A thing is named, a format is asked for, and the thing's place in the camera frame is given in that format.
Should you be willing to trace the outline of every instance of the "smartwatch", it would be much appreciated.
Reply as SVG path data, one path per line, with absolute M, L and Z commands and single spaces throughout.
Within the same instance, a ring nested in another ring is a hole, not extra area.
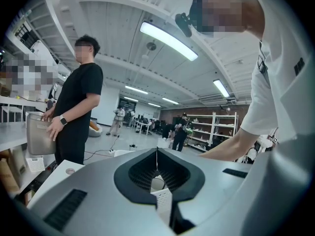
M 67 120 L 63 117 L 63 115 L 60 116 L 60 121 L 62 125 L 66 125 L 68 123 Z

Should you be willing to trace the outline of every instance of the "fluorescent light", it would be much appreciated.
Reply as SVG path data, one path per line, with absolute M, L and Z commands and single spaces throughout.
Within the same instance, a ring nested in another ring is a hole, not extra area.
M 135 100 L 135 99 L 132 99 L 132 98 L 128 98 L 128 97 L 124 97 L 124 98 L 127 99 L 127 100 L 133 100 L 133 101 L 138 102 L 138 100 Z
M 160 108 L 161 106 L 159 106 L 159 105 L 155 105 L 155 104 L 152 104 L 152 103 L 148 103 L 149 105 L 151 105 L 151 106 L 155 106 L 155 107 L 158 107 L 158 108 Z
M 141 92 L 141 93 L 148 94 L 147 92 L 144 92 L 144 91 L 139 90 L 139 89 L 136 89 L 136 88 L 132 88 L 132 87 L 130 87 L 130 86 L 125 86 L 125 88 L 130 89 L 130 90 L 134 90 L 134 91 L 137 91 L 137 92 Z
M 225 87 L 223 86 L 221 80 L 214 80 L 213 83 L 217 86 L 217 88 L 220 90 L 220 92 L 223 94 L 225 98 L 230 97 Z
M 186 45 L 184 45 L 181 41 L 154 25 L 143 22 L 140 31 L 174 48 L 177 52 L 184 55 L 190 61 L 198 58 L 198 55 Z
M 176 104 L 176 105 L 178 105 L 179 103 L 178 102 L 176 102 L 176 101 L 172 101 L 172 100 L 169 100 L 169 99 L 166 99 L 166 98 L 162 98 L 163 100 L 166 100 L 166 101 L 168 101 L 168 102 L 171 102 L 171 103 L 173 103 L 173 104 Z

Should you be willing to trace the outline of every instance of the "brown wall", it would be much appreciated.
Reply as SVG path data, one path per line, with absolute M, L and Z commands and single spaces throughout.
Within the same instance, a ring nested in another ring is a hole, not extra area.
M 234 106 L 228 106 L 231 110 L 229 112 L 230 115 L 234 115 L 236 112 L 238 115 L 238 129 L 240 125 L 242 124 L 242 121 L 244 119 L 244 116 L 246 115 L 248 111 L 249 105 L 234 105 Z M 215 112 L 217 115 L 226 115 L 226 108 L 223 107 L 224 110 L 221 110 L 220 107 L 202 107 L 202 108 L 185 108 L 185 109 L 173 109 L 173 110 L 161 110 L 161 114 L 159 116 L 160 120 L 166 121 L 166 123 L 172 123 L 173 117 L 181 116 L 183 113 L 186 113 L 187 115 L 211 115 L 213 112 Z M 205 122 L 205 123 L 211 123 L 212 119 L 208 118 L 198 118 L 199 122 Z M 231 120 L 228 119 L 222 119 L 220 120 L 220 123 L 231 123 Z

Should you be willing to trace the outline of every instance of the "person in black clothes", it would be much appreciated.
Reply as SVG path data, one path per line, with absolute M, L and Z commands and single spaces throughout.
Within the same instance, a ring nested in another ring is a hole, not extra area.
M 182 119 L 180 120 L 180 123 L 176 125 L 177 133 L 174 138 L 173 142 L 173 150 L 176 150 L 176 147 L 178 145 L 178 151 L 182 151 L 184 146 L 184 141 L 187 137 L 186 133 L 186 124 L 187 124 L 187 115 L 183 114 Z
M 167 138 L 169 137 L 169 132 L 175 131 L 175 125 L 174 124 L 167 124 L 164 128 L 163 128 L 163 133 L 162 133 L 162 138 Z
M 102 69 L 94 63 L 100 46 L 84 35 L 75 42 L 75 57 L 81 64 L 67 78 L 57 103 L 42 119 L 53 118 L 47 129 L 56 141 L 56 163 L 63 160 L 83 164 L 91 111 L 99 104 L 103 84 Z

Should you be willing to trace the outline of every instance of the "ceiling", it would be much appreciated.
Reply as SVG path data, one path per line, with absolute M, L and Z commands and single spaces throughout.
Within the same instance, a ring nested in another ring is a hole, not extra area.
M 121 89 L 121 95 L 171 108 L 217 104 L 222 100 L 213 80 L 220 79 L 238 103 L 251 101 L 251 73 L 258 41 L 248 33 L 209 39 L 197 33 L 186 38 L 176 26 L 177 13 L 188 14 L 192 0 L 30 0 L 28 23 L 61 63 L 73 70 L 75 40 L 95 37 L 101 49 L 95 58 L 104 73 L 104 84 Z M 198 58 L 183 55 L 140 32 L 143 21 L 164 29 Z M 156 49 L 149 51 L 147 43 Z M 144 95 L 125 85 L 147 91 Z

